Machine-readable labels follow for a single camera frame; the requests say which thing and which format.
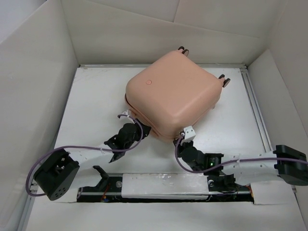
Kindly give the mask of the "pink hard-shell suitcase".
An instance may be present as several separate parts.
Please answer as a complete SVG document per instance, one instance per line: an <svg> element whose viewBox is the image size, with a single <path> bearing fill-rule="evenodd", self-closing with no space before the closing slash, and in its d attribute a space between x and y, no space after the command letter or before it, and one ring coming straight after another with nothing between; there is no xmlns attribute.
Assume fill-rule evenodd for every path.
<svg viewBox="0 0 308 231"><path fill-rule="evenodd" d="M220 99L230 79L207 72L188 58L183 46L142 70L126 85L125 102L132 115L163 141L195 125Z"/></svg>

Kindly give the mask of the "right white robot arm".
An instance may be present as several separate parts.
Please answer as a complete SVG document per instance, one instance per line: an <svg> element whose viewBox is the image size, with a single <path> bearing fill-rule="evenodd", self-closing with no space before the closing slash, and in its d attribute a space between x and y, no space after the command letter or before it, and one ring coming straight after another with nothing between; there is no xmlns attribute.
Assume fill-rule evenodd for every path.
<svg viewBox="0 0 308 231"><path fill-rule="evenodd" d="M256 155L203 153L193 141L173 141L177 163L185 171L205 176L223 177L225 188L255 182L283 180L294 186L307 186L308 161L306 155L286 145L277 145L274 151Z"/></svg>

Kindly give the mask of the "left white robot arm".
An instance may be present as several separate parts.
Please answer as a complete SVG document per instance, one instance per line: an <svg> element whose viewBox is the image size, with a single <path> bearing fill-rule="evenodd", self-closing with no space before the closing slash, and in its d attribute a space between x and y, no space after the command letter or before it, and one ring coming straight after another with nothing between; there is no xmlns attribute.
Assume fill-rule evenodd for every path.
<svg viewBox="0 0 308 231"><path fill-rule="evenodd" d="M122 158L126 152L137 147L151 131L151 127L135 119L125 123L119 132L100 147L67 145L49 151L31 167L26 178L26 192L30 182L35 181L42 189L41 196L58 200L70 188L80 192L102 192L109 187L109 175L102 165Z"/></svg>

